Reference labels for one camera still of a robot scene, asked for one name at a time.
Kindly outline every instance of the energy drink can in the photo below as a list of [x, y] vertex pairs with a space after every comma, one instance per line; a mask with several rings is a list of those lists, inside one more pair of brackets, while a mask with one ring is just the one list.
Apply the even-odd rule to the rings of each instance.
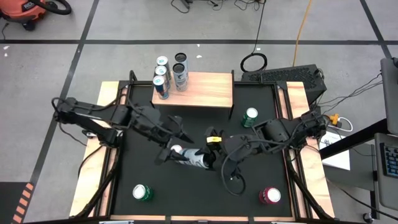
[[174, 150], [175, 152], [189, 159], [188, 161], [176, 161], [177, 163], [201, 167], [205, 169], [209, 168], [210, 158], [208, 156], [210, 155], [208, 154], [195, 155], [195, 153], [199, 151], [199, 149], [183, 149], [180, 145], [174, 145], [171, 147], [171, 150]]
[[163, 65], [167, 68], [167, 79], [171, 80], [172, 79], [172, 74], [170, 72], [170, 66], [169, 66], [169, 60], [167, 59], [166, 56], [160, 56], [156, 59], [156, 64]]
[[246, 110], [246, 113], [243, 115], [242, 125], [245, 128], [250, 128], [251, 126], [253, 126], [254, 122], [256, 121], [257, 115], [258, 112], [256, 109], [249, 108], [248, 110]]
[[260, 191], [259, 199], [264, 204], [276, 204], [280, 200], [280, 192], [275, 187], [267, 187]]
[[148, 201], [154, 196], [154, 191], [146, 185], [138, 184], [132, 190], [132, 196], [140, 201]]
[[169, 97], [169, 91], [167, 90], [165, 77], [157, 75], [153, 80], [156, 92], [161, 100], [165, 100]]
[[160, 75], [164, 77], [167, 89], [170, 89], [170, 80], [167, 78], [167, 68], [163, 65], [159, 65], [155, 68], [155, 76]]
[[178, 53], [175, 55], [174, 59], [176, 62], [181, 63], [185, 66], [185, 71], [187, 73], [187, 80], [189, 80], [187, 55], [185, 55], [184, 53]]
[[178, 91], [187, 90], [187, 73], [185, 71], [185, 66], [181, 63], [176, 63], [173, 66], [175, 85]]

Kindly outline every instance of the concrete floor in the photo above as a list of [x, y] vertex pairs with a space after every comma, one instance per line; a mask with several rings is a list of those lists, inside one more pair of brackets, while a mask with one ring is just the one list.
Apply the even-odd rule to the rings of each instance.
[[[170, 1], [68, 2], [73, 8], [71, 15], [48, 13], [33, 32], [26, 32], [19, 24], [10, 24], [4, 31], [7, 40], [0, 41], [3, 104], [0, 108], [3, 117], [0, 181], [30, 181], [40, 152], [45, 158], [26, 222], [68, 217], [76, 173], [84, 153], [83, 146], [58, 128], [54, 133], [47, 132], [53, 113], [51, 98], [61, 94], [95, 103], [102, 81], [128, 79], [131, 69], [138, 79], [149, 80], [156, 57], [173, 57], [177, 52], [188, 55], [190, 70], [230, 72], [234, 69], [239, 80], [240, 61], [253, 48], [253, 44], [241, 44], [239, 40], [255, 39], [261, 15], [261, 10], [255, 11], [252, 6], [246, 11], [239, 10], [233, 0], [225, 1], [220, 11], [211, 10], [205, 1], [195, 1], [188, 14], [176, 11]], [[174, 3], [181, 7], [179, 1]], [[257, 47], [267, 55], [268, 69], [292, 65], [294, 40], [307, 3], [267, 1], [259, 35], [264, 44]], [[367, 0], [365, 3], [382, 38], [395, 41], [388, 42], [395, 45], [387, 48], [391, 55], [397, 56], [398, 23], [394, 19], [398, 2]], [[0, 28], [4, 24], [4, 20], [0, 20]], [[296, 65], [315, 63], [322, 68], [328, 87], [322, 101], [350, 94], [379, 73], [379, 61], [386, 51], [383, 52], [381, 45], [385, 43], [380, 42], [382, 39], [376, 32], [360, 0], [313, 1], [301, 39], [322, 41], [300, 45]], [[353, 45], [346, 40], [363, 41]], [[259, 64], [253, 59], [248, 62], [248, 68], [256, 69]], [[382, 87], [348, 99], [330, 113], [348, 118], [354, 124], [354, 132], [365, 128], [385, 117]], [[65, 126], [65, 129], [84, 139], [78, 128]], [[49, 145], [44, 144], [46, 135], [49, 139], [52, 136]], [[369, 203], [369, 192], [342, 187]], [[361, 222], [361, 214], [369, 210], [334, 186], [329, 185], [329, 189], [336, 217]], [[398, 212], [383, 210], [398, 215]], [[391, 223], [391, 220], [382, 217], [378, 223]]]

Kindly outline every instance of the silver can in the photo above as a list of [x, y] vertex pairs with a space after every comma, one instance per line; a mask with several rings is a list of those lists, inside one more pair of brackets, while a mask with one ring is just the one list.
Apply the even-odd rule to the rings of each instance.
[[169, 91], [167, 90], [165, 77], [157, 75], [152, 82], [154, 83], [159, 98], [161, 100], [167, 99], [169, 97]]
[[174, 57], [175, 61], [181, 63], [185, 66], [185, 72], [187, 73], [187, 80], [189, 80], [189, 71], [188, 71], [188, 59], [187, 55], [184, 53], [178, 53]]
[[167, 68], [167, 78], [169, 80], [172, 79], [172, 74], [170, 72], [170, 66], [169, 66], [169, 60], [167, 59], [166, 56], [160, 56], [156, 59], [156, 64], [159, 65], [163, 65]]
[[209, 168], [209, 163], [206, 161], [205, 155], [195, 155], [199, 149], [183, 149], [180, 145], [174, 145], [171, 147], [171, 150], [183, 155], [188, 158], [188, 161], [176, 161], [179, 164], [185, 164], [189, 166], [196, 166], [200, 168]]
[[176, 63], [173, 66], [173, 74], [177, 90], [178, 91], [187, 90], [188, 82], [187, 82], [187, 73], [185, 71], [185, 66], [181, 63]]
[[167, 68], [163, 65], [159, 65], [155, 68], [155, 76], [160, 75], [165, 78], [167, 89], [170, 89], [170, 80], [167, 78]]

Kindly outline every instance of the shop vacuum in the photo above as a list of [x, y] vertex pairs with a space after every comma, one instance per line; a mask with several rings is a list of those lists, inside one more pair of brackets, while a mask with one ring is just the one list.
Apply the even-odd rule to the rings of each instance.
[[35, 21], [42, 19], [49, 11], [58, 15], [68, 15], [72, 12], [66, 0], [57, 0], [65, 6], [59, 9], [57, 4], [45, 0], [0, 0], [0, 17], [9, 22], [22, 24], [25, 30], [35, 29]]

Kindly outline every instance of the wooden edge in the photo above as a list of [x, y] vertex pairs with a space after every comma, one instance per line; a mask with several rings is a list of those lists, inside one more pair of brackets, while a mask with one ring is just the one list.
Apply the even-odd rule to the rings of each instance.
[[[111, 215], [111, 220], [150, 220], [164, 221], [165, 215]], [[172, 221], [232, 221], [232, 222], [248, 222], [248, 217], [207, 217], [207, 216], [171, 216]], [[293, 217], [254, 217], [255, 222], [266, 221], [294, 221]]]
[[[286, 107], [286, 102], [285, 102], [285, 95], [284, 95], [283, 89], [279, 88], [278, 89], [278, 94], [279, 94], [279, 99], [280, 99], [279, 100], [280, 101], [280, 107], [282, 109], [282, 117], [283, 118], [288, 118], [287, 107]], [[294, 150], [289, 150], [289, 154], [290, 154], [291, 158], [295, 157]], [[287, 165], [286, 165], [287, 161], [284, 160], [284, 162], [285, 162], [286, 174], [288, 175], [288, 173], [287, 173]], [[297, 163], [296, 163], [296, 161], [293, 161], [292, 165], [293, 165], [294, 170], [297, 171]], [[296, 190], [297, 205], [298, 205], [298, 210], [300, 212], [300, 217], [306, 218], [307, 214], [305, 212], [303, 193], [301, 192], [301, 190], [299, 189], [299, 187], [297, 186], [296, 183], [294, 183], [294, 185], [295, 185], [295, 190]], [[290, 189], [290, 185], [289, 185], [289, 193], [290, 193], [290, 195], [292, 194], [291, 189]], [[290, 203], [290, 207], [292, 208], [292, 214], [294, 214], [293, 204], [292, 203]]]
[[[301, 116], [309, 111], [307, 96], [304, 91], [302, 82], [287, 82], [287, 92], [290, 98], [290, 105], [294, 118]], [[307, 144], [318, 149], [315, 139], [307, 138]], [[326, 182], [323, 164], [318, 152], [309, 147], [304, 147], [300, 153], [304, 169], [305, 181], [307, 189], [311, 192], [318, 204], [331, 217], [335, 216], [333, 206], [330, 200], [328, 185]], [[317, 214], [312, 210], [313, 218], [318, 218]]]
[[[119, 82], [103, 82], [99, 91], [97, 105], [107, 105], [112, 102], [118, 92]], [[87, 141], [85, 157], [100, 146], [97, 138]], [[99, 187], [102, 167], [104, 163], [106, 148], [103, 147], [96, 154], [93, 154], [81, 168], [80, 177], [77, 181], [75, 196], [73, 198], [70, 216], [74, 216], [86, 206]]]
[[[127, 94], [127, 88], [123, 88], [122, 89], [122, 94]], [[126, 104], [126, 100], [127, 100], [126, 97], [122, 96], [120, 98], [120, 104], [121, 105]], [[109, 157], [107, 174], [112, 169], [115, 155], [116, 155], [116, 149], [112, 149], [111, 155]], [[108, 186], [106, 186], [106, 189], [105, 189], [105, 191], [104, 191], [104, 193], [102, 195], [101, 208], [99, 208], [99, 215], [100, 216], [105, 216], [106, 215], [106, 211], [108, 210], [108, 202], [109, 202], [109, 196], [110, 196], [110, 193], [111, 193], [111, 186], [112, 186], [112, 181], [110, 181]]]

